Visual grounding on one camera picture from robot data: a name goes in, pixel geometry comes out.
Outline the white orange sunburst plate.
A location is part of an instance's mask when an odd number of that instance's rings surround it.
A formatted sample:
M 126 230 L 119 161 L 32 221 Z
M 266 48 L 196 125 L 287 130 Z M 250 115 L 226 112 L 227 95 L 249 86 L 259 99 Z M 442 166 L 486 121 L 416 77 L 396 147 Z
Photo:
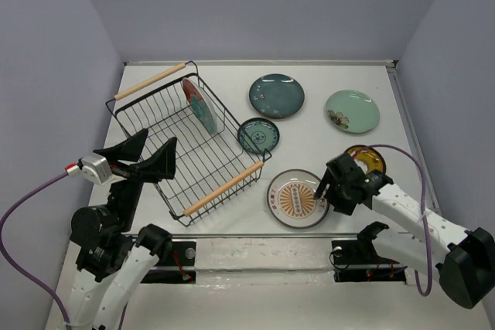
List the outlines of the white orange sunburst plate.
M 275 176 L 268 186 L 267 204 L 273 217 L 295 230 L 310 229 L 329 212 L 326 199 L 315 199 L 320 178 L 302 169 L 289 169 Z

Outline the red and teal floral plate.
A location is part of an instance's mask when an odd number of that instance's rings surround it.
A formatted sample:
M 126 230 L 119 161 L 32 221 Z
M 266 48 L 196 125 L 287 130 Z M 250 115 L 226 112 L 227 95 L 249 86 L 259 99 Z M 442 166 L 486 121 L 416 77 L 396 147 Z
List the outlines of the red and teal floral plate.
M 216 135 L 218 132 L 217 116 L 211 99 L 192 80 L 183 78 L 181 84 L 186 100 L 194 115 L 210 135 Z

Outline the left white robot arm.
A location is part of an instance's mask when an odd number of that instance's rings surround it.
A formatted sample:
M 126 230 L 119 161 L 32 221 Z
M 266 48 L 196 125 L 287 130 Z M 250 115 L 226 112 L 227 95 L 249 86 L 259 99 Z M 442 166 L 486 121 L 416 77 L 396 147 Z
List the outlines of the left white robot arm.
M 145 183 L 176 174 L 177 139 L 141 158 L 148 130 L 110 148 L 98 149 L 66 168 L 95 185 L 109 185 L 106 203 L 78 209 L 70 222 L 70 242 L 80 251 L 66 324 L 73 329 L 113 329 L 142 279 L 172 252 L 172 234 L 150 223 L 137 238 L 128 235 Z

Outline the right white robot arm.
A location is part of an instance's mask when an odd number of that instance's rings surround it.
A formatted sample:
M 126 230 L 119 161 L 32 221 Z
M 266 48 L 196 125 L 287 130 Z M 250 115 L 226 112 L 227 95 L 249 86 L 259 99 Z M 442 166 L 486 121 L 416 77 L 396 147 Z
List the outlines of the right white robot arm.
M 386 216 L 407 231 L 394 233 L 372 223 L 360 233 L 357 256 L 366 262 L 391 258 L 437 282 L 465 309 L 474 308 L 494 288 L 494 238 L 485 229 L 469 230 L 443 218 L 406 194 L 392 178 L 373 170 L 365 173 L 348 153 L 326 163 L 315 194 L 334 211 L 351 215 L 356 206 Z

